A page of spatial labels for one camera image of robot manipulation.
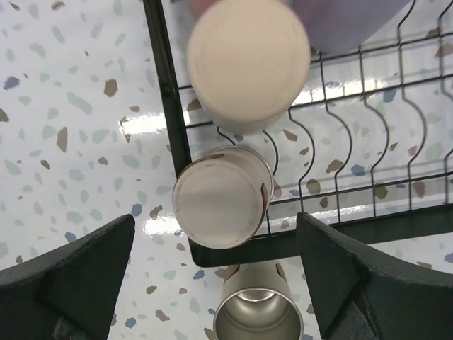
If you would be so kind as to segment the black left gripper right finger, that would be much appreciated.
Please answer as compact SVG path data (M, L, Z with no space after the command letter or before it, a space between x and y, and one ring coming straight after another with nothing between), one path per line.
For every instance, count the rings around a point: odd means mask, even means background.
M316 218L297 245L322 339L451 339L452 275L400 260Z

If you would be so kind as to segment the steel cup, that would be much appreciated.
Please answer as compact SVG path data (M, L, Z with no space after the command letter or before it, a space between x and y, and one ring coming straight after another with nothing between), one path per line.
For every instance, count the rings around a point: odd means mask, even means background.
M219 340L303 337L303 318L278 261L227 267L213 332Z
M238 145L220 147L178 175L173 211L191 241L231 249L259 230L274 189L273 172L259 153Z

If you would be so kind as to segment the beige plastic cup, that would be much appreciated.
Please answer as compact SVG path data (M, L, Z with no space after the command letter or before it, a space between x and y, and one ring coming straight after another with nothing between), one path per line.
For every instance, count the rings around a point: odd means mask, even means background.
M302 22L283 1L216 1L198 18L186 64L202 108L223 130L265 130L294 103L309 73Z

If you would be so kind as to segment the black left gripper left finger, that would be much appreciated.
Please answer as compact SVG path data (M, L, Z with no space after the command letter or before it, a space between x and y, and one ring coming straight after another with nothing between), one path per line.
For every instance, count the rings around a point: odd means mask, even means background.
M1 338L107 339L134 234L123 215L1 270Z

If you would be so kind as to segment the lilac plastic cup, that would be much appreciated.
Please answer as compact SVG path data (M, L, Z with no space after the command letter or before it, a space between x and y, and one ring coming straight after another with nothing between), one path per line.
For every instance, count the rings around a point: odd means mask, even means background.
M295 0L310 46L325 53L359 47L398 14L409 0Z

